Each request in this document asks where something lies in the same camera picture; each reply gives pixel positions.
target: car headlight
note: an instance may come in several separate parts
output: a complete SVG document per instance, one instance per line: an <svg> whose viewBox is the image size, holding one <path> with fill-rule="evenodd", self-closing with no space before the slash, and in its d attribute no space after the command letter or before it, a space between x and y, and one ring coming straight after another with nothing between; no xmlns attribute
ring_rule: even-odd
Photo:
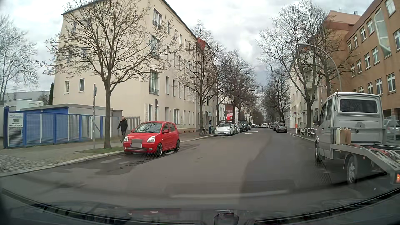
<svg viewBox="0 0 400 225"><path fill-rule="evenodd" d="M147 142L154 142L156 141L156 136L151 136L149 139L147 139Z"/></svg>

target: red car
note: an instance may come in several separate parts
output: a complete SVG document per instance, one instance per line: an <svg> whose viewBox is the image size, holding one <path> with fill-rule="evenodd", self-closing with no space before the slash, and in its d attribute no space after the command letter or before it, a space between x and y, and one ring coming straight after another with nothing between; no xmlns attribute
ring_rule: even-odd
<svg viewBox="0 0 400 225"><path fill-rule="evenodd" d="M125 154L155 153L179 150L179 132L175 124L165 121L152 121L139 124L132 133L125 136Z"/></svg>

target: asphalt road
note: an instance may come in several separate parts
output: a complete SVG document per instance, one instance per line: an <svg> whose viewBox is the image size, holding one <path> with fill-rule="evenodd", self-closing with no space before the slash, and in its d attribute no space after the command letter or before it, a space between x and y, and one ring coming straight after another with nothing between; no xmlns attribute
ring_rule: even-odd
<svg viewBox="0 0 400 225"><path fill-rule="evenodd" d="M252 129L181 144L162 157L118 155L0 179L40 202L96 201L127 207L212 207L293 214L386 192L384 179L349 187L341 162L314 161L314 144Z"/></svg>

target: pedestrian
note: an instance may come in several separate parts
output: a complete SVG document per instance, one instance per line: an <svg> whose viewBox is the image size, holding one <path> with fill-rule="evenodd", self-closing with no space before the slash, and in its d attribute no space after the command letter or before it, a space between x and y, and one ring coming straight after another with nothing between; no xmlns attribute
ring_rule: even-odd
<svg viewBox="0 0 400 225"><path fill-rule="evenodd" d="M117 132L120 128L122 133L122 139L120 141L122 143L122 140L125 138L126 129L128 128L128 122L126 121L125 117L122 117L120 123L118 124Z"/></svg>

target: street lamp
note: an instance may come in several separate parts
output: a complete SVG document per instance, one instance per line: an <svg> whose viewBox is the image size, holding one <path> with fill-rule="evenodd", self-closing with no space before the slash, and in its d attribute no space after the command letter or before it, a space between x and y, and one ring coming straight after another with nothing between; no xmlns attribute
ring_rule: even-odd
<svg viewBox="0 0 400 225"><path fill-rule="evenodd" d="M315 45L307 44L307 43L296 43L296 45L307 45L307 46L311 46L311 47L317 48L317 49L321 50L323 53L325 53L325 54L332 60L333 65L335 65L335 67L336 67L336 72L337 72L337 74L338 74L339 86L340 86L340 92L341 92L341 91L342 91L342 82L341 82L341 80L340 80L339 68L338 68L338 66L336 65L335 61L333 61L332 57L331 57L327 52L325 52L324 50L322 50L321 48L319 48L319 47L317 47L317 46L315 46Z"/></svg>

